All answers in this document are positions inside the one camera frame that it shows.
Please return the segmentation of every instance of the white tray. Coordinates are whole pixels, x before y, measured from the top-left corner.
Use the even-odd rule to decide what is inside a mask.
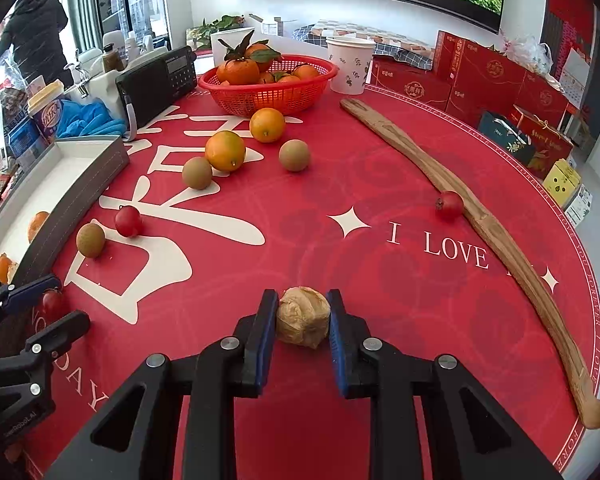
[[[45,150],[0,207],[0,254],[18,263],[14,285],[50,272],[69,234],[127,163],[118,136],[61,139]],[[49,217],[29,244],[27,228],[40,211]]]

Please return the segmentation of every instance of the table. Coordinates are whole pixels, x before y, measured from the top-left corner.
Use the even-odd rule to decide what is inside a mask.
[[[250,138],[248,122],[226,116],[206,92],[139,132],[129,165],[80,224],[103,226],[104,252],[85,260],[69,241],[53,268],[92,328],[56,361],[58,409],[27,436],[37,476],[147,355],[200,352],[254,313],[264,288],[282,294],[296,285],[339,288],[348,312],[404,353],[458,357],[564,469],[583,427],[532,305],[465,219],[438,219],[434,187],[341,110],[341,97],[327,90],[287,118],[284,139],[312,150],[299,174],[280,166],[279,143]],[[464,180],[509,230],[554,294],[597,391],[598,290],[551,197],[454,118],[378,88],[360,97]],[[182,165],[221,129],[245,138],[247,163],[202,192],[185,189]],[[138,238],[113,230],[126,204],[143,215]],[[34,314],[33,323],[40,330],[46,320]],[[366,479],[369,403],[339,397],[327,343],[312,351],[276,342],[263,396],[237,399],[235,421],[243,480]]]

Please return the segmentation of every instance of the red tomato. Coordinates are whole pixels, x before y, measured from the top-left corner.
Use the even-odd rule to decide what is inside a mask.
[[[51,324],[66,316],[69,313],[69,306],[58,290],[50,289],[43,294],[42,306],[38,309],[38,313],[47,324]]]
[[[453,220],[464,212],[464,201],[455,191],[443,191],[436,200],[436,212],[445,220]]]
[[[123,237],[138,236],[142,230],[142,216],[132,205],[123,205],[116,214],[116,231]]]

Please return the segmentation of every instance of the radio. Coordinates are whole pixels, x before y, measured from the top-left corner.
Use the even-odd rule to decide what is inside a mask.
[[[133,105],[138,128],[145,126],[197,85],[196,54],[183,46],[126,70],[116,78],[123,103]]]

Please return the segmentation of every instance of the blue gloves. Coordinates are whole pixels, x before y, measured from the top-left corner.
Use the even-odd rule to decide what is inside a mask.
[[[112,119],[102,101],[81,105],[73,101],[62,101],[62,116],[56,137],[85,137],[94,135],[123,135],[126,121]]]

